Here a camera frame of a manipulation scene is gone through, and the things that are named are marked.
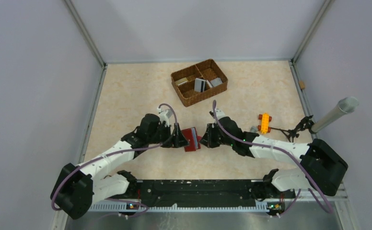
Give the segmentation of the red leather card holder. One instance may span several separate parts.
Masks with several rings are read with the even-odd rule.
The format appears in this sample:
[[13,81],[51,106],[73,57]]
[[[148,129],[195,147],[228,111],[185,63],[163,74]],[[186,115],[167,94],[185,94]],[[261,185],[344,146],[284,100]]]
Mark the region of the red leather card holder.
[[183,129],[181,132],[189,142],[189,145],[184,147],[185,152],[193,152],[201,149],[200,140],[202,137],[198,135],[195,127]]

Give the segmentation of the silver metal tube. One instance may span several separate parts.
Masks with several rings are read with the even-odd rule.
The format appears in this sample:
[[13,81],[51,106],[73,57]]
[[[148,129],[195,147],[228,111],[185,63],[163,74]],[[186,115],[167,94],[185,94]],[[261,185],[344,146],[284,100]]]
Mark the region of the silver metal tube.
[[359,101],[355,97],[350,96],[341,99],[332,110],[312,125],[310,132],[318,133],[344,115],[353,113],[358,105]]

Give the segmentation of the striped grey card upright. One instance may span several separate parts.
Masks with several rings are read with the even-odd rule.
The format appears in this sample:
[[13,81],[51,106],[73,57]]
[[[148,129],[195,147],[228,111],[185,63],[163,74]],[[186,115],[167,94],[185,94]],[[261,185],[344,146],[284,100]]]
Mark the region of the striped grey card upright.
[[201,78],[196,78],[194,83],[194,91],[204,92],[206,88],[206,80]]

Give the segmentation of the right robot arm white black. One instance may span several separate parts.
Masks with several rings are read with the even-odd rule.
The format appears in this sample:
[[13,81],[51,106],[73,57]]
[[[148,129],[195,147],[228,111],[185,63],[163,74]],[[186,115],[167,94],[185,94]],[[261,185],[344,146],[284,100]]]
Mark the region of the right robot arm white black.
[[242,131],[228,116],[207,124],[199,142],[208,148],[230,146],[240,156],[294,165],[293,169],[274,169],[264,176],[264,192],[269,197],[291,189],[311,188],[326,196],[335,196],[348,169],[348,164],[321,139],[308,144],[274,140]]

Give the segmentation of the grey plastic toy beam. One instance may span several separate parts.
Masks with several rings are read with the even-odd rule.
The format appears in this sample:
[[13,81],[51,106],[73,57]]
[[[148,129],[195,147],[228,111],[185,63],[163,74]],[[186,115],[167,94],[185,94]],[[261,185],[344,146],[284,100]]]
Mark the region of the grey plastic toy beam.
[[251,129],[250,129],[250,132],[257,133],[258,132],[257,127],[256,126],[252,126]]

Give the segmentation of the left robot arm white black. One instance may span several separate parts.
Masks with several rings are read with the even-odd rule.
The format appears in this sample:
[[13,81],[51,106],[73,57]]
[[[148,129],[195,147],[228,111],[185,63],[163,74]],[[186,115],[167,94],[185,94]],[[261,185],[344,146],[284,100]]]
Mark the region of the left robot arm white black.
[[78,219],[99,201],[115,195],[131,198],[137,190],[135,183],[121,174],[110,176],[112,170],[147,150],[188,145],[178,123],[172,126],[157,115],[146,114],[132,132],[105,152],[78,165],[66,164],[51,192],[51,207]]

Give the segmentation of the small tan block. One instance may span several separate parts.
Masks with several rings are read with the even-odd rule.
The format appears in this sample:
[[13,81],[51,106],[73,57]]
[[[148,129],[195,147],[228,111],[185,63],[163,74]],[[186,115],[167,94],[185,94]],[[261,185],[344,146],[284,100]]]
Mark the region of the small tan block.
[[298,85],[301,90],[305,89],[305,83],[302,80],[298,81]]

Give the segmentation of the yellow toy brick car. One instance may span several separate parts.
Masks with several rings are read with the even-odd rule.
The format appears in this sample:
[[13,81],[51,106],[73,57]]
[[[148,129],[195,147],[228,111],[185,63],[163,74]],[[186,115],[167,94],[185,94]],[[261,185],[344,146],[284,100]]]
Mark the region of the yellow toy brick car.
[[260,124],[258,125],[258,131],[261,134],[266,134],[271,132],[271,127],[269,123],[272,121],[272,117],[268,113],[263,113],[258,115],[258,119],[260,120]]

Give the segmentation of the black mini tripod stand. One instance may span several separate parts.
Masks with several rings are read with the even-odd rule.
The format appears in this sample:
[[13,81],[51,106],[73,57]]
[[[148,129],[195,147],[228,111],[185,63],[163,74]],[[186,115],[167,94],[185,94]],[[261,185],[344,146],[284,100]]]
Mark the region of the black mini tripod stand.
[[312,118],[313,115],[305,116],[294,129],[285,130],[275,127],[270,127],[270,129],[282,132],[289,142],[294,142],[294,139],[299,137],[299,132],[305,130],[308,130],[310,132],[311,127],[314,125],[314,121],[312,120]]

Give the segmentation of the brown wicker divided basket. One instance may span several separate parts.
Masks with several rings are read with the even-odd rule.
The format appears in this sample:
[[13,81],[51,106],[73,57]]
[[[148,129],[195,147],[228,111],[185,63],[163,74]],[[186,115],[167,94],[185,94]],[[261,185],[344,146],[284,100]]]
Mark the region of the brown wicker divided basket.
[[185,107],[227,90],[228,78],[213,59],[171,73],[171,81]]

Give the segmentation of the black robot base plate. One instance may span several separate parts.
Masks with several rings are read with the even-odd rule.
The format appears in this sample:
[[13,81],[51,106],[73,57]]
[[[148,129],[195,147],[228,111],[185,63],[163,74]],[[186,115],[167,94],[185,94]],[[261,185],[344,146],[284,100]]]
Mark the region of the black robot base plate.
[[261,180],[143,180],[131,182],[113,199],[134,199],[148,207],[253,207],[262,201],[295,198]]

